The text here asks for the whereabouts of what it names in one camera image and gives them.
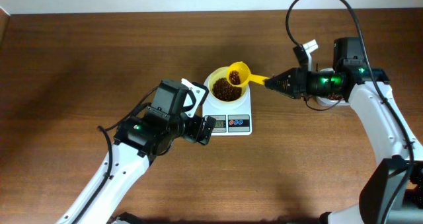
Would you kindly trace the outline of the yellow plastic measuring scoop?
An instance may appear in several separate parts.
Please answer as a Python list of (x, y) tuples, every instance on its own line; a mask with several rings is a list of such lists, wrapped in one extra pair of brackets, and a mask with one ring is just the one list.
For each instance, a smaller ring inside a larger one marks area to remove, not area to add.
[[(233, 70), (239, 72), (239, 77), (241, 79), (240, 85), (232, 85), (229, 81), (229, 73)], [(227, 69), (227, 72), (226, 72), (226, 79), (227, 79), (228, 83), (231, 84), (234, 87), (244, 87), (244, 86), (248, 85), (249, 82), (254, 82), (254, 83), (257, 83), (259, 85), (264, 85), (264, 81), (269, 79), (269, 77), (252, 74), (250, 72), (248, 65), (245, 64), (244, 62), (239, 61), (239, 62), (232, 63), (229, 66), (229, 68)]]

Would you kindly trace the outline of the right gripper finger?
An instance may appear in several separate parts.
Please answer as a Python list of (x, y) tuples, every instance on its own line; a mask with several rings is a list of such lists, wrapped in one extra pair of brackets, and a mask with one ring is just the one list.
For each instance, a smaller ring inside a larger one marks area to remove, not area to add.
[(292, 88), (290, 85), (288, 85), (286, 82), (281, 81), (273, 81), (273, 82), (265, 82), (264, 85), (267, 89), (270, 89), (272, 91), (276, 91), (284, 96), (287, 96), (289, 98), (294, 98), (294, 93), (292, 91)]
[(287, 71), (284, 71), (281, 74), (274, 75), (271, 78), (265, 80), (264, 84), (265, 85), (271, 85), (271, 84), (274, 84), (276, 82), (289, 83), (291, 78), (293, 77), (293, 74), (294, 74), (294, 68), (288, 69)]

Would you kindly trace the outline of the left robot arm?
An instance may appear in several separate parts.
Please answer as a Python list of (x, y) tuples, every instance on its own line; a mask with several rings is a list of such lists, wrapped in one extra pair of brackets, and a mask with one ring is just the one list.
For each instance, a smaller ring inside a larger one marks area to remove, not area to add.
[(106, 223), (132, 185), (157, 157), (169, 152), (173, 141), (207, 145), (216, 124), (211, 116), (196, 115), (209, 90), (182, 79), (163, 79), (150, 91), (153, 100), (142, 99), (119, 122), (98, 130), (106, 138), (108, 152), (84, 190), (59, 219), (59, 223)]

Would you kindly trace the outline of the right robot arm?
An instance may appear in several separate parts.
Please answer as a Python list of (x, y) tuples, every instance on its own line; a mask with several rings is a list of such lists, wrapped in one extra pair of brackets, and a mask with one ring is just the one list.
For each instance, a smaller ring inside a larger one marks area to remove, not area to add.
[(326, 212), (320, 223), (421, 223), (422, 144), (399, 111), (386, 73), (369, 69), (359, 38), (334, 41), (329, 71), (311, 70), (311, 51), (296, 47), (300, 66), (265, 80), (265, 87), (293, 99), (341, 96), (361, 120), (377, 163), (358, 204)]

